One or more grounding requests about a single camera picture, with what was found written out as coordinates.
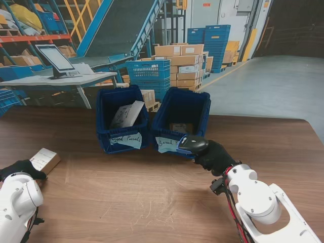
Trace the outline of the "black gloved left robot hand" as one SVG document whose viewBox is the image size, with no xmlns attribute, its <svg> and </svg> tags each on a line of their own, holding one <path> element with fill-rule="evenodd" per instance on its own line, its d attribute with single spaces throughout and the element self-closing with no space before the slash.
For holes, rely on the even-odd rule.
<svg viewBox="0 0 324 243">
<path fill-rule="evenodd" d="M 18 160 L 14 164 L 5 167 L 1 169 L 1 181 L 4 182 L 4 180 L 14 173 L 27 173 L 29 174 L 33 179 L 36 180 L 44 180 L 46 179 L 46 174 L 42 171 L 38 171 L 31 163 L 30 160 Z"/>
</svg>

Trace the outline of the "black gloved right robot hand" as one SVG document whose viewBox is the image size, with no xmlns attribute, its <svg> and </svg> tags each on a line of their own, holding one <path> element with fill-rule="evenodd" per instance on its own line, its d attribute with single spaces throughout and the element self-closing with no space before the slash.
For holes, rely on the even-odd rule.
<svg viewBox="0 0 324 243">
<path fill-rule="evenodd" d="M 216 177 L 224 174 L 229 167 L 237 165 L 237 162 L 226 149 L 213 140 L 209 140 L 208 147 L 195 157 L 194 163 L 201 165 L 207 171 L 211 171 Z"/>
</svg>

